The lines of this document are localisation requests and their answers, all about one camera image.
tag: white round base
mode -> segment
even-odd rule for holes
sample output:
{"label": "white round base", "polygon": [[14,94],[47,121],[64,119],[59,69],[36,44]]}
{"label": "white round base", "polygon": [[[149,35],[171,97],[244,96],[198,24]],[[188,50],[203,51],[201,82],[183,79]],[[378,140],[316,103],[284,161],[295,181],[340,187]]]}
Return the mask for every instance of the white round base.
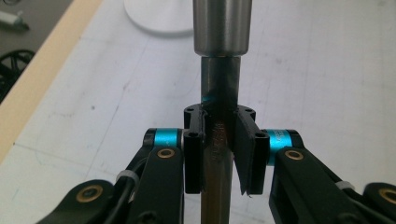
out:
{"label": "white round base", "polygon": [[192,35],[192,0],[124,0],[132,22],[157,35]]}

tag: white table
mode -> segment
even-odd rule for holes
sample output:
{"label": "white table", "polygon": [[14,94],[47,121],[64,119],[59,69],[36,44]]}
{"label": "white table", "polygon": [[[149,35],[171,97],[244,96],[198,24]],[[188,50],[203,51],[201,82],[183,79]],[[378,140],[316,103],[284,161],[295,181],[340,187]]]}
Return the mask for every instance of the white table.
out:
{"label": "white table", "polygon": [[[242,57],[239,104],[257,111],[261,128],[299,131],[358,192],[396,184],[395,7],[254,1]],[[0,166],[0,223],[36,222],[86,180],[114,183],[146,129],[182,128],[183,109],[199,97],[192,36],[147,34],[122,1],[104,0]],[[230,223],[274,222],[272,172],[252,198],[240,196],[234,172]],[[199,222],[199,200],[186,195],[186,223]]]}

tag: screw hole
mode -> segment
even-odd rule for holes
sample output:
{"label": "screw hole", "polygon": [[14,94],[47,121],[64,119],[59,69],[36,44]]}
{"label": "screw hole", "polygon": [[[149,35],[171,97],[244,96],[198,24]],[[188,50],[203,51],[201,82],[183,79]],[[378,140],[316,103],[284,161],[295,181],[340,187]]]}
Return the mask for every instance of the screw hole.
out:
{"label": "screw hole", "polygon": [[100,185],[91,185],[82,190],[80,190],[77,194],[76,200],[79,203],[89,203],[93,200],[99,198],[102,194],[103,188]]}
{"label": "screw hole", "polygon": [[171,148],[164,148],[157,152],[159,158],[168,159],[175,155],[175,151]]}
{"label": "screw hole", "polygon": [[287,157],[289,157],[290,159],[295,160],[295,161],[300,161],[300,160],[302,160],[304,158],[303,153],[298,152],[298,151],[294,151],[294,150],[286,151],[285,155]]}
{"label": "screw hole", "polygon": [[396,190],[394,189],[380,189],[379,195],[389,203],[396,204]]}

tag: blue ring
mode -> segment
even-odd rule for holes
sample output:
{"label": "blue ring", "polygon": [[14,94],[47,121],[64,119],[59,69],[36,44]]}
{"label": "blue ring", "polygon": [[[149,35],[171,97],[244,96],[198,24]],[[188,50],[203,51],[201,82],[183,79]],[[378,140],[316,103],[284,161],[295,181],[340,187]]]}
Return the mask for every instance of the blue ring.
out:
{"label": "blue ring", "polygon": [[276,153],[284,147],[292,147],[290,134],[287,130],[266,129],[270,135],[270,158],[268,165],[275,164]]}
{"label": "blue ring", "polygon": [[154,137],[155,147],[177,147],[177,129],[157,129]]}

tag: cylindrical metal shaft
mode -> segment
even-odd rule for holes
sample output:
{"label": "cylindrical metal shaft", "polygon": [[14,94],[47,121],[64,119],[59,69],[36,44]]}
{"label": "cylindrical metal shaft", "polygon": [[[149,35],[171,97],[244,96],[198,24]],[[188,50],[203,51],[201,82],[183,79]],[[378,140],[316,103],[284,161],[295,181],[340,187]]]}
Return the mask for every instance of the cylindrical metal shaft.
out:
{"label": "cylindrical metal shaft", "polygon": [[205,57],[248,51],[251,0],[193,0],[194,48]]}
{"label": "cylindrical metal shaft", "polygon": [[240,58],[202,58],[205,116],[204,190],[201,223],[228,223],[233,175],[234,115]]}

